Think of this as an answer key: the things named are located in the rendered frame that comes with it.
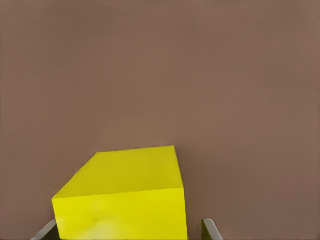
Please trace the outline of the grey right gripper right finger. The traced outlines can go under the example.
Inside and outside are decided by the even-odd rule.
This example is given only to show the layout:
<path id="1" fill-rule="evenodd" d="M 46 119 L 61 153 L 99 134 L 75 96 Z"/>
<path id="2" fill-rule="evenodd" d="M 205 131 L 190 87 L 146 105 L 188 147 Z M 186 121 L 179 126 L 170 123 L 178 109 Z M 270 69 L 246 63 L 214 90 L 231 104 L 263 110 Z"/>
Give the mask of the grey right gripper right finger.
<path id="1" fill-rule="evenodd" d="M 223 240 L 215 222 L 211 218 L 203 218 L 201 220 L 201 239 Z"/>

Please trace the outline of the yellow square block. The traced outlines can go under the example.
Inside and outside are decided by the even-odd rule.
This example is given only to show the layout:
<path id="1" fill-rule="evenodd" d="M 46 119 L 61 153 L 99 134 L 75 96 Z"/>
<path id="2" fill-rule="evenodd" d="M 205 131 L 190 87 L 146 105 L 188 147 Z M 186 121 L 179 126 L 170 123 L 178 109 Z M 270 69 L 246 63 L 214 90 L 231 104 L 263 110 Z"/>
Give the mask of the yellow square block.
<path id="1" fill-rule="evenodd" d="M 188 240 L 172 145 L 97 152 L 52 205 L 62 240 Z"/>

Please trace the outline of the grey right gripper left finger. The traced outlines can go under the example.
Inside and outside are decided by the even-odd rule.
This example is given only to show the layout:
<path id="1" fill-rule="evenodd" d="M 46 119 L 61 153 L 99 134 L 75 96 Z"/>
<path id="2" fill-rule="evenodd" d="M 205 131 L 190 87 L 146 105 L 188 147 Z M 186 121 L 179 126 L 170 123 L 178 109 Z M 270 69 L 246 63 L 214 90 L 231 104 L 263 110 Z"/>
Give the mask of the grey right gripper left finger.
<path id="1" fill-rule="evenodd" d="M 49 221 L 29 240 L 60 240 L 56 220 L 52 219 L 51 221 Z"/>

